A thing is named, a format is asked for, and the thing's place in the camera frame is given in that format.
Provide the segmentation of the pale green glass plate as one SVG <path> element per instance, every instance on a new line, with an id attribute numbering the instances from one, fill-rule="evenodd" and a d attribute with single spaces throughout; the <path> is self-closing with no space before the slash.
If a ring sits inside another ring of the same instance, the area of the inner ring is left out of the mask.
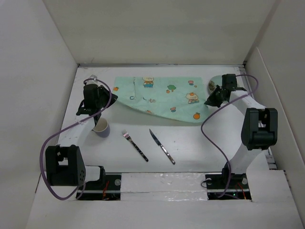
<path id="1" fill-rule="evenodd" d="M 207 91 L 208 91 L 209 95 L 216 89 L 217 85 L 220 87 L 222 86 L 222 76 L 221 75 L 214 76 L 210 79 L 208 86 L 207 86 Z"/>

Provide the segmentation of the purple mug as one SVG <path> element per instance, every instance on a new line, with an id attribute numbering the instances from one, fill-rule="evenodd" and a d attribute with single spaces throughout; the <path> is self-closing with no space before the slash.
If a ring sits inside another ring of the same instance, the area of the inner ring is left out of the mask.
<path id="1" fill-rule="evenodd" d="M 110 126 L 105 118 L 100 118 L 96 126 L 93 128 L 94 133 L 102 138 L 107 138 L 110 134 Z"/>

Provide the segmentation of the green cartoon print cloth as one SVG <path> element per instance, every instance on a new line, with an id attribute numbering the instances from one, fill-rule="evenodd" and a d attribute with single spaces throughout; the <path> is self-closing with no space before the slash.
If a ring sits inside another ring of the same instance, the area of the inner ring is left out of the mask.
<path id="1" fill-rule="evenodd" d="M 188 123 L 209 116 L 200 77 L 116 77 L 112 91 L 121 104 L 150 115 Z"/>

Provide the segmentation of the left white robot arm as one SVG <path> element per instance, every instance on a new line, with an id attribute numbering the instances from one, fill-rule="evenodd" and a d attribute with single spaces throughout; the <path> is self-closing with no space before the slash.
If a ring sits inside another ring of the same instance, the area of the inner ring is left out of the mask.
<path id="1" fill-rule="evenodd" d="M 96 84 L 85 85 L 83 96 L 76 113 L 82 120 L 67 130 L 56 146 L 49 146 L 45 151 L 46 177 L 51 186 L 82 186 L 89 183 L 95 189 L 101 189 L 106 185 L 104 168 L 86 166 L 81 148 L 88 134 L 102 123 L 101 110 L 115 103 L 118 96 Z"/>

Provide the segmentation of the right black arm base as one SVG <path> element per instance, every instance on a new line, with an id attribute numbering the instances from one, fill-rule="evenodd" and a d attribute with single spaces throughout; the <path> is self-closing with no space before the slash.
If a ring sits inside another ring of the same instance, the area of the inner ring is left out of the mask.
<path id="1" fill-rule="evenodd" d="M 250 188 L 246 173 L 231 174 L 229 185 L 229 169 L 211 172 L 204 175 L 201 186 L 206 189 L 208 200 L 251 200 Z"/>

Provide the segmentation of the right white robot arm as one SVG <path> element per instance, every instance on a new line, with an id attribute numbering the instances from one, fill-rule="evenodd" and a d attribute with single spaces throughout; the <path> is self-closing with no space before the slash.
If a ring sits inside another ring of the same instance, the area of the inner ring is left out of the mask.
<path id="1" fill-rule="evenodd" d="M 205 105 L 218 107 L 223 104 L 234 105 L 243 115 L 241 145 L 235 155 L 228 160 L 222 169 L 221 184 L 231 188 L 246 173 L 252 161 L 264 150 L 277 142 L 278 112 L 275 108 L 267 108 L 251 97 L 251 92 L 237 85 L 237 75 L 221 76 L 222 85 L 215 85 Z"/>

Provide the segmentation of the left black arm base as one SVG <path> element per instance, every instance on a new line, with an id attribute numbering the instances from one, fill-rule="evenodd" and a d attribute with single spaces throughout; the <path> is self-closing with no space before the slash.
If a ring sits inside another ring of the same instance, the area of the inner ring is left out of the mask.
<path id="1" fill-rule="evenodd" d="M 106 173 L 102 169 L 99 180 L 89 181 L 76 192 L 77 200 L 118 201 L 121 200 L 121 173 Z"/>

